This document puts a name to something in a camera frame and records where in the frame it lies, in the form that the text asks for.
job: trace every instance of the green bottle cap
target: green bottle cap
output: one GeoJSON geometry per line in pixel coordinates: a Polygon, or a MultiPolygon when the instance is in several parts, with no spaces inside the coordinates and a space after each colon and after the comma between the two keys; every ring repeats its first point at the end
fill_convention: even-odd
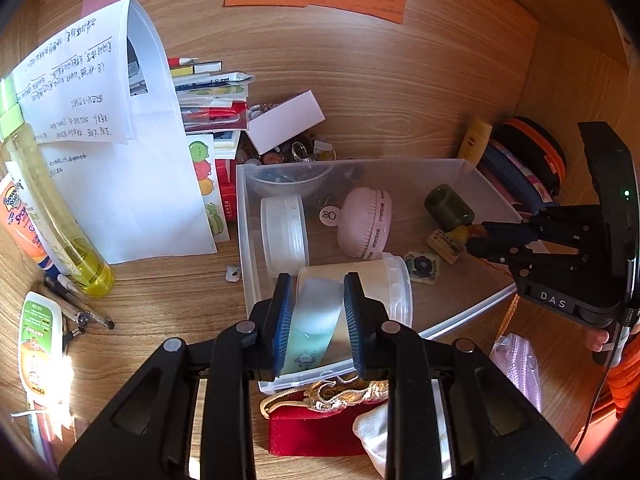
{"type": "Polygon", "coordinates": [[[0,79],[0,141],[24,124],[22,110],[15,94],[14,76],[0,79]]]}

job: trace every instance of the clear plastic bin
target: clear plastic bin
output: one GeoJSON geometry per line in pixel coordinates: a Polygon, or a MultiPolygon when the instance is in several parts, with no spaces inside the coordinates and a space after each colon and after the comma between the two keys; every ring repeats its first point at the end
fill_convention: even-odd
{"type": "MultiPolygon", "coordinates": [[[[302,196],[309,260],[312,266],[362,261],[342,253],[336,228],[319,220],[325,205],[342,206],[348,192],[366,186],[388,192],[392,222],[385,252],[404,256],[409,250],[427,251],[427,236],[437,225],[424,209],[427,194],[449,184],[475,212],[475,223],[520,222],[520,216],[476,168],[453,158],[390,158],[336,160],[273,166],[238,166],[238,230],[242,282],[247,313],[270,298],[270,277],[262,248],[260,200],[267,196],[302,196]]],[[[412,328],[425,338],[441,335],[477,316],[514,291],[510,276],[470,254],[450,266],[443,263],[435,285],[412,282],[412,328]]],[[[353,370],[350,349],[330,344],[321,366],[287,374],[273,383],[260,383],[265,393],[299,386],[353,370]]]]}

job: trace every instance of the light green bottle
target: light green bottle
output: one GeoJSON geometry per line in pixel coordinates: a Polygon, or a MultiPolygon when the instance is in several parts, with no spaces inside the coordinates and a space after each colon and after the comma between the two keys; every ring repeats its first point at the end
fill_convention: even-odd
{"type": "Polygon", "coordinates": [[[96,298],[104,296],[113,286],[111,269],[84,236],[53,184],[33,130],[22,116],[11,75],[0,80],[0,140],[2,160],[31,222],[84,291],[96,298]]]}

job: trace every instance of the cartoon fruit sticker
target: cartoon fruit sticker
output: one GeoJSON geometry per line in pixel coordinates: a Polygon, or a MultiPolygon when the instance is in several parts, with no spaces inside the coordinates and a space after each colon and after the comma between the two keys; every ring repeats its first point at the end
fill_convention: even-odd
{"type": "Polygon", "coordinates": [[[206,160],[194,162],[193,169],[196,170],[196,178],[198,180],[204,180],[211,174],[211,165],[206,160]]]}
{"type": "Polygon", "coordinates": [[[205,204],[204,208],[207,210],[207,217],[209,218],[209,227],[214,236],[219,235],[225,230],[225,223],[220,216],[220,210],[215,204],[205,204]]]}
{"type": "Polygon", "coordinates": [[[200,192],[202,193],[202,196],[207,196],[208,194],[211,194],[211,192],[213,191],[213,182],[211,181],[210,178],[199,180],[198,186],[200,186],[200,192]]]}
{"type": "Polygon", "coordinates": [[[191,160],[193,162],[202,162],[209,156],[209,149],[207,145],[201,140],[196,140],[189,145],[189,152],[191,153],[191,160]]]}

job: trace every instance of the yellow liquid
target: yellow liquid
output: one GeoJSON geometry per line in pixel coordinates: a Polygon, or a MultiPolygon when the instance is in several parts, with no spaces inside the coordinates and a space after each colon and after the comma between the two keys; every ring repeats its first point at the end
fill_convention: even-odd
{"type": "Polygon", "coordinates": [[[111,269],[84,236],[53,184],[31,126],[24,123],[2,143],[2,158],[18,165],[31,195],[27,211],[51,250],[70,264],[71,275],[82,290],[94,298],[104,296],[113,287],[111,269]]]}

